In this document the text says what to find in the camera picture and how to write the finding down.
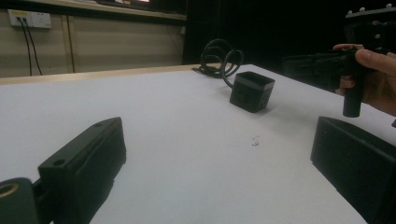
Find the table surface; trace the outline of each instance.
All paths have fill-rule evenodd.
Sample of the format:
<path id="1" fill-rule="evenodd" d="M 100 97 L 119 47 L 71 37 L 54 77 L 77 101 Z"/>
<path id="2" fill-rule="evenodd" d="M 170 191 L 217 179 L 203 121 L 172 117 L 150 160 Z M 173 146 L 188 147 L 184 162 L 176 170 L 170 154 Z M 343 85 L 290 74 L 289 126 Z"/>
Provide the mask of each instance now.
<path id="1" fill-rule="evenodd" d="M 343 97 L 244 65 L 276 81 L 252 114 L 189 67 L 0 80 L 0 180 L 37 180 L 56 150 L 121 117 L 127 162 L 92 223 L 365 223 L 312 165 L 318 116 L 395 145 L 394 118 L 367 105 L 344 118 Z"/>

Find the black cube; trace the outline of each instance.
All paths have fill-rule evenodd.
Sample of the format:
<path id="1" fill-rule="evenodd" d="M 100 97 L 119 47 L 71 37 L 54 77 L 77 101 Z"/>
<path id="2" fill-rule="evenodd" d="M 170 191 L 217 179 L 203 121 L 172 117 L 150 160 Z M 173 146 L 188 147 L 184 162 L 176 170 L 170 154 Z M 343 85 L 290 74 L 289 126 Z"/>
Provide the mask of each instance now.
<path id="1" fill-rule="evenodd" d="M 267 107 L 275 81 L 253 72 L 236 74 L 230 103 L 256 113 Z"/>

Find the hand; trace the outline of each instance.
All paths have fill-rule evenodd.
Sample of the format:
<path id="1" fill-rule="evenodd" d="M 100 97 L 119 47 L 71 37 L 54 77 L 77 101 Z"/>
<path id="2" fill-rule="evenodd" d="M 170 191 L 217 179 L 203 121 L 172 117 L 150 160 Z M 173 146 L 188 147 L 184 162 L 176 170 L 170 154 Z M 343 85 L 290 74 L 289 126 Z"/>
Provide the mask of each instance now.
<path id="1" fill-rule="evenodd" d="M 363 66 L 373 68 L 373 72 L 366 76 L 362 101 L 372 107 L 396 117 L 396 54 L 378 54 L 360 45 L 341 44 L 333 49 L 360 48 L 355 59 Z M 341 77 L 340 89 L 337 93 L 344 95 L 347 89 L 353 88 L 355 82 L 352 77 Z"/>

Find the wall socket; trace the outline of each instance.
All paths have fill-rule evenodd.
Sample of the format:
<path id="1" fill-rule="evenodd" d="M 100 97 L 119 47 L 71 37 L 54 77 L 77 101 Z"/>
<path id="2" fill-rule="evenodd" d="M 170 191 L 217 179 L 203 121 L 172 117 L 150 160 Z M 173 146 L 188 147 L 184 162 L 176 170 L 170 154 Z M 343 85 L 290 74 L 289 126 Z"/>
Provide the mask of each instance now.
<path id="1" fill-rule="evenodd" d="M 18 19 L 22 19 L 26 20 L 26 23 L 29 27 L 51 28 L 49 13 L 9 9 L 8 15 L 12 26 L 21 27 L 21 22 Z"/>
<path id="2" fill-rule="evenodd" d="M 9 9 L 8 15 L 9 15 L 9 19 L 11 20 L 12 26 L 20 26 L 21 27 L 21 22 L 18 20 L 18 18 L 20 18 L 22 20 L 25 19 L 26 23 L 29 27 L 33 27 L 32 19 L 30 17 L 30 13 L 28 11 Z"/>
<path id="3" fill-rule="evenodd" d="M 30 12 L 33 27 L 36 28 L 51 28 L 50 14 L 42 12 Z"/>

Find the dark background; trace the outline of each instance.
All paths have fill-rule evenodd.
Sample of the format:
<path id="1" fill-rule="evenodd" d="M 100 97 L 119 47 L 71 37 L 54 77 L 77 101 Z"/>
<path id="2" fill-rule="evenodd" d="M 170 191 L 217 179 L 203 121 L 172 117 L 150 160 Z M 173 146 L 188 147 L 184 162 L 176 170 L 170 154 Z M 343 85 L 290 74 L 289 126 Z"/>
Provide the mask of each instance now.
<path id="1" fill-rule="evenodd" d="M 244 64 L 282 74 L 283 57 L 323 52 L 346 43 L 349 10 L 379 9 L 388 3 L 392 2 L 189 0 L 183 63 L 199 63 L 205 45 L 222 38 L 245 53 Z"/>

